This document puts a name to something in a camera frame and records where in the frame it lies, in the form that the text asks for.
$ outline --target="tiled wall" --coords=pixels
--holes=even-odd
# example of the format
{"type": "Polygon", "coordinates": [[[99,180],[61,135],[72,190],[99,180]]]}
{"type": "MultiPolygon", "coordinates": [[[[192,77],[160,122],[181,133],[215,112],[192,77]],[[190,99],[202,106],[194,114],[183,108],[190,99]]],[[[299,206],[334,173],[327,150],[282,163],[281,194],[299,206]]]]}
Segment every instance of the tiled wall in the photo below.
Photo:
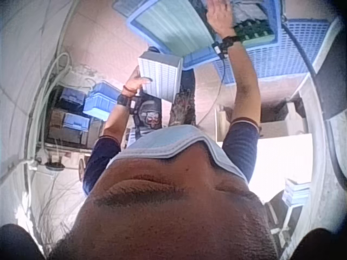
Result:
{"type": "MultiPolygon", "coordinates": [[[[28,115],[72,3],[73,0],[1,1],[0,176],[24,157],[28,115]]],[[[21,168],[18,171],[0,189],[1,225],[14,222],[15,205],[23,189],[21,168]]]]}

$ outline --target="wristwatch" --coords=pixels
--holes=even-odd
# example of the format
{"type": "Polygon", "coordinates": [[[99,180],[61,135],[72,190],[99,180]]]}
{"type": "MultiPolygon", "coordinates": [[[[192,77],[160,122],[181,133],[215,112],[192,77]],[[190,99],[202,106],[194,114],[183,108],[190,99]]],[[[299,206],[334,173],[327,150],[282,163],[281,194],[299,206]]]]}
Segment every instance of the wristwatch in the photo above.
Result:
{"type": "Polygon", "coordinates": [[[120,94],[117,98],[117,104],[118,105],[121,105],[121,106],[124,106],[124,107],[127,107],[127,108],[130,108],[131,106],[131,98],[128,97],[128,96],[125,96],[123,94],[120,94]]]}
{"type": "Polygon", "coordinates": [[[222,52],[228,53],[228,48],[233,46],[235,42],[240,42],[240,38],[238,36],[228,36],[223,39],[221,44],[222,52]]]}

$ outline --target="blue face mask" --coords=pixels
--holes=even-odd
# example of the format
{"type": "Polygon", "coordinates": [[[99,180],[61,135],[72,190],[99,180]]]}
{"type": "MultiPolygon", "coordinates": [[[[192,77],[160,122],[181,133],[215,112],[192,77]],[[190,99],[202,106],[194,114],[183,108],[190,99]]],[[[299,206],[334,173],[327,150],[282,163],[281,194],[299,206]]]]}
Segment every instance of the blue face mask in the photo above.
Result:
{"type": "Polygon", "coordinates": [[[116,160],[128,158],[170,159],[191,145],[203,141],[214,162],[247,183],[246,177],[227,157],[222,148],[194,126],[173,126],[149,133],[115,156],[107,168],[116,160]]]}

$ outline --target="sleeve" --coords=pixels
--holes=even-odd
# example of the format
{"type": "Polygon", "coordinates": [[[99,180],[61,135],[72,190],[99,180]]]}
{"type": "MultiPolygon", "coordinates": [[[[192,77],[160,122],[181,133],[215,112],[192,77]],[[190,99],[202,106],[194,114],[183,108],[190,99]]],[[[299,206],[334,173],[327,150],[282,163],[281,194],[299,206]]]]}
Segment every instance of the sleeve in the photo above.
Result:
{"type": "Polygon", "coordinates": [[[232,122],[223,142],[223,150],[228,158],[241,170],[248,182],[252,178],[259,128],[251,119],[237,119],[232,122]]]}
{"type": "Polygon", "coordinates": [[[83,177],[83,190],[89,195],[95,183],[106,169],[110,160],[120,152],[120,145],[115,138],[102,136],[93,148],[92,155],[86,165],[83,177]]]}

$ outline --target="bracelet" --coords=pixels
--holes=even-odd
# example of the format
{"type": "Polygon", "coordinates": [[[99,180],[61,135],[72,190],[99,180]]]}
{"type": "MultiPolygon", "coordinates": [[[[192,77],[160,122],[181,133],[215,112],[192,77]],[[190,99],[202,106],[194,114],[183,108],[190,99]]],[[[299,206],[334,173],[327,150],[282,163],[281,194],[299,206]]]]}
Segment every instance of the bracelet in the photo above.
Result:
{"type": "Polygon", "coordinates": [[[135,90],[130,90],[130,89],[128,89],[125,85],[123,86],[123,88],[126,90],[126,91],[128,91],[128,92],[130,92],[130,93],[132,93],[132,94],[137,94],[137,91],[135,91],[135,90]]]}

